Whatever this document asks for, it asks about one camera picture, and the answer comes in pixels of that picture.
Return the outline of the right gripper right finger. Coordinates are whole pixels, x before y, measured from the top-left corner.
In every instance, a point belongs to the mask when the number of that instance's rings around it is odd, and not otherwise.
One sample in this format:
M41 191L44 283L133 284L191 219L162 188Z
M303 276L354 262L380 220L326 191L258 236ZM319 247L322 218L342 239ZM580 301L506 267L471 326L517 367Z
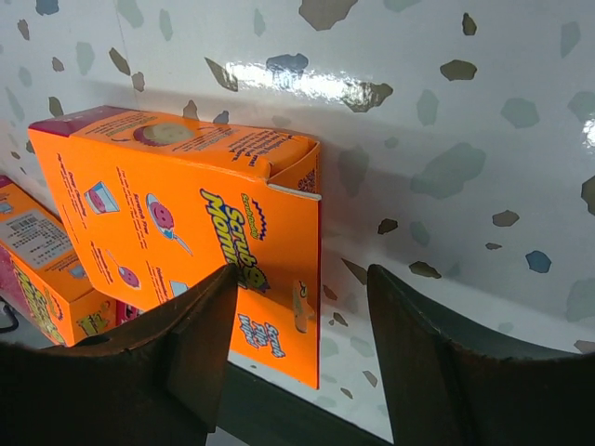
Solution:
M367 299L398 445L590 445L594 357L480 325L387 269Z

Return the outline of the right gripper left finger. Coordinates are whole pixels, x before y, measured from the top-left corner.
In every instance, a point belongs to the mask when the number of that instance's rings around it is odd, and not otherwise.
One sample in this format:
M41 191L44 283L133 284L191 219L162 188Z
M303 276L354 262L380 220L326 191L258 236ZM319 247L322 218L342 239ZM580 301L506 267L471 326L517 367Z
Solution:
M1 346L5 445L203 445L217 426L237 269L71 347Z

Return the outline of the pink Scrub Mommy box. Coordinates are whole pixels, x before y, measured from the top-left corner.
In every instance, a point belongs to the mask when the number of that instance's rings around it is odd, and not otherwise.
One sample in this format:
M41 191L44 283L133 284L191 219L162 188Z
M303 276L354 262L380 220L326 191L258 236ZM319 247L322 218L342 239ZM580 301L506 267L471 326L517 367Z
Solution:
M55 344L116 326L116 301L95 290L61 222L1 177L1 290Z

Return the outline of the orange Scrub Mommy box back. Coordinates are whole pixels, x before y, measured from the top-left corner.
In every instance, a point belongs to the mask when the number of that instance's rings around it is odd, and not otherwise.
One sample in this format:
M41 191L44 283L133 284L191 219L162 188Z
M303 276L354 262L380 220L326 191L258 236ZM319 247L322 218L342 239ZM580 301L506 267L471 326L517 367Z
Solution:
M318 387L317 140L111 106L29 138L96 289L149 310L235 266L232 350Z

